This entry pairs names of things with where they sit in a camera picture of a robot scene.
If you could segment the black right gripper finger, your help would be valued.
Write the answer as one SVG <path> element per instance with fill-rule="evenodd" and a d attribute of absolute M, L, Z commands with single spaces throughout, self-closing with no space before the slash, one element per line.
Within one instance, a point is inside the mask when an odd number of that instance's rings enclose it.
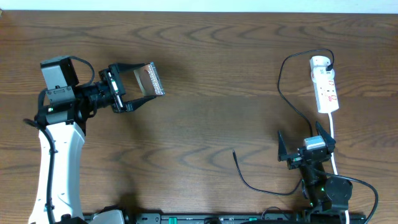
<path fill-rule="evenodd" d="M 336 144 L 336 141 L 334 140 L 334 138 L 331 137 L 331 135 L 327 131 L 324 130 L 324 128 L 318 121 L 315 122 L 315 127 L 316 127 L 318 135 L 321 136 L 324 139 L 324 141 L 326 142 L 325 147 L 328 149 L 328 152 L 334 152 L 335 144 Z"/>
<path fill-rule="evenodd" d="M 287 149 L 285 146 L 285 142 L 282 137 L 282 133 L 280 131 L 277 132 L 278 134 L 278 154 L 277 154 L 277 159 L 279 162 L 281 161 L 286 161 L 287 160 Z"/>

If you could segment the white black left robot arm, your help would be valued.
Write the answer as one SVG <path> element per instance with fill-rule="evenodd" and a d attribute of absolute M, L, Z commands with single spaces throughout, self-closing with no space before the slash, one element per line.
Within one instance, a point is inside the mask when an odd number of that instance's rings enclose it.
<path fill-rule="evenodd" d="M 86 122 L 100 108 L 114 113 L 137 110 L 165 94 L 154 62 L 114 63 L 100 71 L 100 80 L 80 84 L 73 61 L 59 56 L 40 64 L 46 88 L 38 97 L 38 112 L 24 122 L 39 131 L 40 174 L 29 223 L 127 223 L 128 214 L 106 207 L 85 216 L 80 201 L 80 159 Z"/>

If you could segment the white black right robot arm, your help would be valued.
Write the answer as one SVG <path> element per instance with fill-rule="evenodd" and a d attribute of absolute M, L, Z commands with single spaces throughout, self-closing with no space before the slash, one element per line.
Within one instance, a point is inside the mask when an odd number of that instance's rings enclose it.
<path fill-rule="evenodd" d="M 352 183 L 346 179 L 327 176 L 323 163 L 331 159 L 336 141 L 316 123 L 317 135 L 303 140 L 304 146 L 289 154 L 278 132 L 278 161 L 285 161 L 288 169 L 299 169 L 306 196 L 312 206 L 303 212 L 303 217 L 310 221 L 315 216 L 343 218 L 348 210 L 352 196 Z"/>

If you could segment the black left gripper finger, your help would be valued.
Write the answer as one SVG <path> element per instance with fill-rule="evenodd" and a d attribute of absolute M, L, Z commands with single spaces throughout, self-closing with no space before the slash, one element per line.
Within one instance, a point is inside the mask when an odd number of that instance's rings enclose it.
<path fill-rule="evenodd" d="M 126 111 L 135 111 L 146 102 L 155 99 L 156 96 L 145 96 L 135 100 L 125 102 Z"/>
<path fill-rule="evenodd" d="M 129 63 L 113 63 L 108 66 L 110 74 L 120 74 L 128 71 L 134 71 L 138 68 L 145 66 L 144 63 L 129 64 Z"/>

